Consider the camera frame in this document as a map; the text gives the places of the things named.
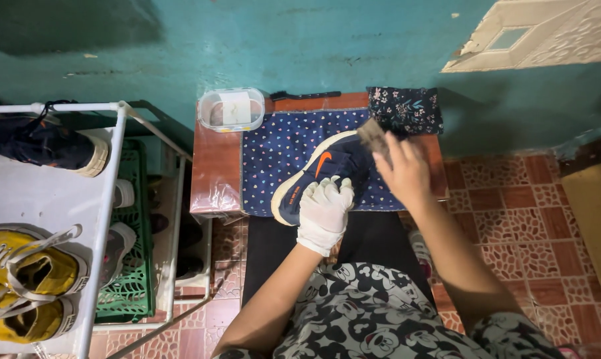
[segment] wooden table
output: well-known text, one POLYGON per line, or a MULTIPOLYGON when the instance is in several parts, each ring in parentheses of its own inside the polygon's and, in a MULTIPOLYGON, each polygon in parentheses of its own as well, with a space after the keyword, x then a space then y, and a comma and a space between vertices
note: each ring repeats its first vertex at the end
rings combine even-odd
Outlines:
MULTIPOLYGON (((329 110, 367 107, 366 92, 345 93, 340 97, 307 100, 281 100, 266 104, 267 112, 329 110)), ((219 134, 196 122, 192 163, 191 213, 241 210, 241 132, 219 134)), ((447 177, 437 135, 411 137, 431 169, 431 188, 436 197, 449 197, 447 177)))

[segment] navy cloth with heart pattern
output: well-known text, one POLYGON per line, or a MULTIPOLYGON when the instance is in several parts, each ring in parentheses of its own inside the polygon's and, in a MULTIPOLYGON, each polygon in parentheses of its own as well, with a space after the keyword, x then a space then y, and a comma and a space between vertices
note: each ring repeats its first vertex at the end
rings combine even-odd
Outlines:
MULTIPOLYGON (((329 136, 355 130, 368 118, 367 109, 266 114, 263 125, 241 137, 241 206, 255 216, 272 216, 273 192, 296 175, 316 146, 329 136)), ((375 167, 354 210, 401 211, 375 167)))

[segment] green painted wall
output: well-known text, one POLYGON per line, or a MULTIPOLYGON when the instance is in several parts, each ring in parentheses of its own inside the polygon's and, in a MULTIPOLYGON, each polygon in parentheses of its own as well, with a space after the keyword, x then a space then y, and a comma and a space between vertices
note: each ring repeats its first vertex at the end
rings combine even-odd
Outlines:
POLYGON ((601 63, 439 73, 493 2, 0 1, 0 102, 135 102, 186 147, 196 99, 235 86, 438 86, 447 156, 546 148, 601 126, 601 63))

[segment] gloved hand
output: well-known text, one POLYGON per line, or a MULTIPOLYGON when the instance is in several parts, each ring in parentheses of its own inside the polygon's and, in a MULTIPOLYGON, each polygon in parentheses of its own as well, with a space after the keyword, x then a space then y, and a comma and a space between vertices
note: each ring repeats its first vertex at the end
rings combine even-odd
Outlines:
POLYGON ((340 192, 334 183, 340 176, 314 182, 305 188, 300 199, 300 226, 296 241, 323 257, 341 239, 347 227, 347 212, 353 201, 351 180, 345 178, 340 192))

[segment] green plastic basket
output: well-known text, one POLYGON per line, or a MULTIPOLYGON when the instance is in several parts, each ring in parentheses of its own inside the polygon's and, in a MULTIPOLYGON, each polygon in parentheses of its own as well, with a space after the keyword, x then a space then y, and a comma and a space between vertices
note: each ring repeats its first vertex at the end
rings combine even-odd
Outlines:
POLYGON ((123 258, 121 274, 99 291, 97 324, 105 322, 138 322, 154 316, 156 306, 152 284, 152 228, 147 200, 145 146, 140 141, 125 140, 121 151, 118 178, 126 179, 135 189, 135 203, 114 208, 110 224, 123 222, 137 233, 137 242, 123 258))

